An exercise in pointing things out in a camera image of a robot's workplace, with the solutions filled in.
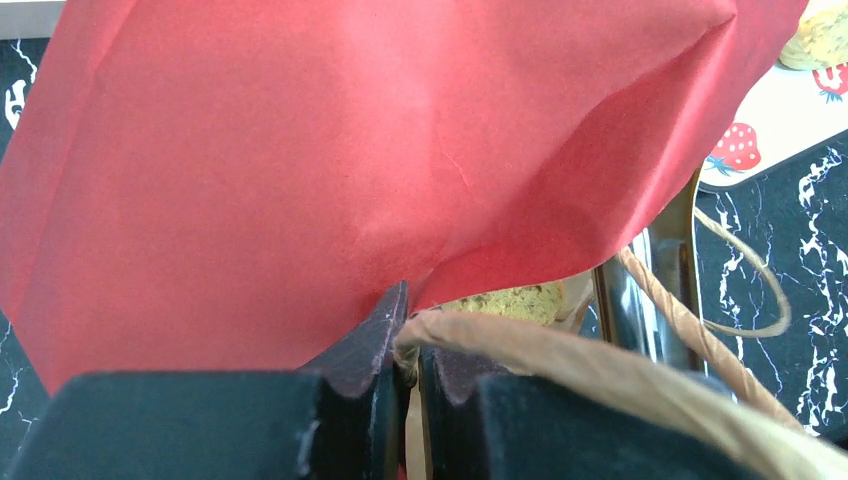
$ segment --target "marble surface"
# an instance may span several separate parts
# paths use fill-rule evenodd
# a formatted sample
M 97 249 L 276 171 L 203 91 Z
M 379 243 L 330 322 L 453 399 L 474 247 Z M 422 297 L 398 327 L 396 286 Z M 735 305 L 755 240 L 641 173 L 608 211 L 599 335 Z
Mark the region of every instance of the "marble surface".
M 45 40 L 0 41 L 0 152 L 5 151 L 37 76 Z M 726 338 L 728 346 L 815 435 L 848 437 L 848 135 L 733 190 L 704 193 L 698 206 L 761 253 L 793 307 L 777 338 Z M 773 322 L 777 305 L 741 254 L 706 229 L 697 248 L 706 318 L 752 328 Z M 584 334 L 597 335 L 594 312 Z M 38 421 L 47 395 L 0 320 L 0 472 Z

